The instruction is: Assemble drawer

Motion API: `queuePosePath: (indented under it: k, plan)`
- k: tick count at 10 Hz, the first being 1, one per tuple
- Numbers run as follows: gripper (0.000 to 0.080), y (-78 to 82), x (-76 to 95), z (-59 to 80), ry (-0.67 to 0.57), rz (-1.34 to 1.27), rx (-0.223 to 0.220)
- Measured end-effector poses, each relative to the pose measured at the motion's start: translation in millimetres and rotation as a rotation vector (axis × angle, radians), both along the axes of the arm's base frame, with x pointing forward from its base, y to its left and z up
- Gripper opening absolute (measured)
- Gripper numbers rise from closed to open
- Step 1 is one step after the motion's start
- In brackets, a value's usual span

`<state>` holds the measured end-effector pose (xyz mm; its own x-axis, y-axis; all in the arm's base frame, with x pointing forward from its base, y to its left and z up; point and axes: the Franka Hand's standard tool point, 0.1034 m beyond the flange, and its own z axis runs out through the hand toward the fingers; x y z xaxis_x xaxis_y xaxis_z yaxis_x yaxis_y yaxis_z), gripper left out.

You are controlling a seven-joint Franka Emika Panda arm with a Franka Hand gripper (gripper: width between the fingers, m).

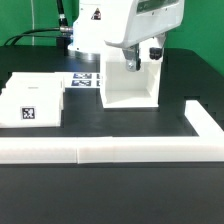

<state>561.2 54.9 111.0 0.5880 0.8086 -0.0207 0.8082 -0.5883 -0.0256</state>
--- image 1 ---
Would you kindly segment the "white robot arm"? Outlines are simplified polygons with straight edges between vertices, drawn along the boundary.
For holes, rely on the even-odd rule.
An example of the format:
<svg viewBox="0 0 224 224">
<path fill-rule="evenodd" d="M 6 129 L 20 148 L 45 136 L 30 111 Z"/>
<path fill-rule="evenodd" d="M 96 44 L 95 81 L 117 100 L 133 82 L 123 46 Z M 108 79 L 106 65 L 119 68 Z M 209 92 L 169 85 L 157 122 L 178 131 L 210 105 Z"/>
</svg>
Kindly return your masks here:
<svg viewBox="0 0 224 224">
<path fill-rule="evenodd" d="M 79 0 L 69 51 L 88 61 L 102 58 L 104 44 L 120 48 L 126 68 L 140 69 L 140 43 L 150 41 L 152 60 L 162 57 L 166 33 L 178 27 L 185 0 Z"/>
</svg>

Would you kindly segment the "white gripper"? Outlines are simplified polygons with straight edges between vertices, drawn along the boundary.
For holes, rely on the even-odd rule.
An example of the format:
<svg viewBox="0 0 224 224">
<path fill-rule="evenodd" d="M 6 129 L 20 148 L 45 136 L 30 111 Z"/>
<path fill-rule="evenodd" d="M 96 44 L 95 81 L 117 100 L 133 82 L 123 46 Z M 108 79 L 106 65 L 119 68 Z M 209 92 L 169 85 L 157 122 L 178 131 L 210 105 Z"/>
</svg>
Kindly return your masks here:
<svg viewBox="0 0 224 224">
<path fill-rule="evenodd" d="M 141 59 L 135 44 L 178 27 L 184 4 L 185 0 L 105 0 L 103 40 L 109 46 L 126 48 L 126 69 L 139 71 Z"/>
</svg>

